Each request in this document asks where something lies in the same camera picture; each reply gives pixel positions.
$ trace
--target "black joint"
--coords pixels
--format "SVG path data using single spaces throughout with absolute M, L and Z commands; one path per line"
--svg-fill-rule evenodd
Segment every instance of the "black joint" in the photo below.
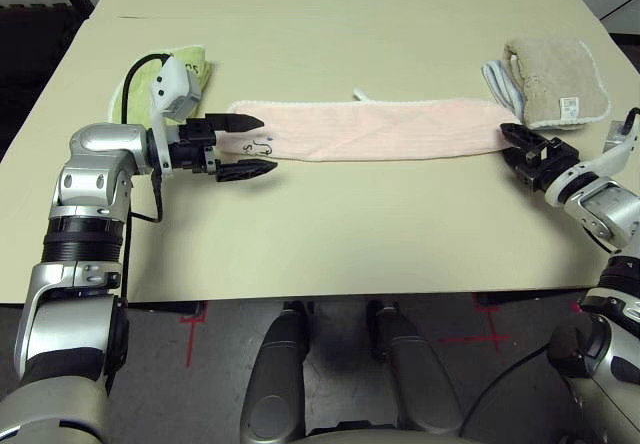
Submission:
M 571 316 L 553 331 L 547 357 L 566 377 L 590 377 L 608 347 L 611 330 L 596 315 Z
M 111 219 L 66 216 L 49 220 L 42 262 L 118 262 L 123 223 Z
M 613 256 L 600 275 L 598 287 L 624 292 L 640 299 L 640 259 Z

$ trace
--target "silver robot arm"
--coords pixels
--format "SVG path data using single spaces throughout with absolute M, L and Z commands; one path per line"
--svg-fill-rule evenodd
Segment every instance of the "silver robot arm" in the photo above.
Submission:
M 544 191 L 550 205 L 563 206 L 594 240 L 615 248 L 580 303 L 584 312 L 556 328 L 548 349 L 604 443 L 640 442 L 640 197 L 609 177 L 635 150 L 639 117 L 634 108 L 625 122 L 613 123 L 605 152 L 589 162 L 560 139 L 502 125 L 516 146 L 503 151 L 516 175 L 532 191 Z
M 116 291 L 126 275 L 120 251 L 131 218 L 131 178 L 152 174 L 158 197 L 162 177 L 174 168 L 227 181 L 276 166 L 215 159 L 215 131 L 263 125 L 250 116 L 207 114 L 165 125 L 165 117 L 184 119 L 200 98 L 189 74 L 174 58 L 164 63 L 151 88 L 152 131 L 94 124 L 72 136 L 20 319 L 14 354 L 20 387 L 0 403 L 3 444 L 108 441 L 107 395 L 127 355 L 127 301 Z

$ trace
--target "white table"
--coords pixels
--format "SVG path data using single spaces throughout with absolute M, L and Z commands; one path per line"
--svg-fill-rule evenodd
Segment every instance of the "white table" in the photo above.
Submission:
M 216 67 L 201 112 L 349 100 L 356 85 L 385 100 L 491 99 L 480 65 L 516 36 L 585 40 L 612 119 L 640 101 L 638 74 L 580 0 L 102 0 L 0 165 L 0 301 L 24 299 L 71 134 L 105 119 L 140 55 L 204 44 Z M 561 137 L 588 159 L 607 130 Z M 616 176 L 636 192 L 639 164 Z M 147 181 L 133 206 L 152 214 Z M 581 287 L 606 257 L 499 154 L 281 161 L 233 183 L 183 172 L 164 194 L 165 221 L 134 226 L 132 301 Z

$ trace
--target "towel label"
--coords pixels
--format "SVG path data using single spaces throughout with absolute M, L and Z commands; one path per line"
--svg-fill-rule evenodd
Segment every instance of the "towel label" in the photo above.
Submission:
M 580 114 L 580 99 L 577 97 L 560 98 L 560 120 L 577 119 Z

